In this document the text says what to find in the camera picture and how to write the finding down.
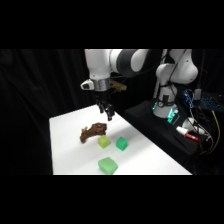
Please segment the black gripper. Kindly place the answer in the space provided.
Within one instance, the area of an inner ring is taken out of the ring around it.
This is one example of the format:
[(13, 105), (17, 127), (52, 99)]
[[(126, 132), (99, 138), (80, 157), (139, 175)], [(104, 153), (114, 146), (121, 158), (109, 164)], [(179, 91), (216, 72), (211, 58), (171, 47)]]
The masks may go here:
[(104, 113), (104, 107), (106, 107), (106, 114), (109, 121), (111, 121), (113, 116), (115, 115), (114, 106), (109, 104), (110, 94), (110, 90), (95, 92), (96, 103), (99, 106), (100, 113)]

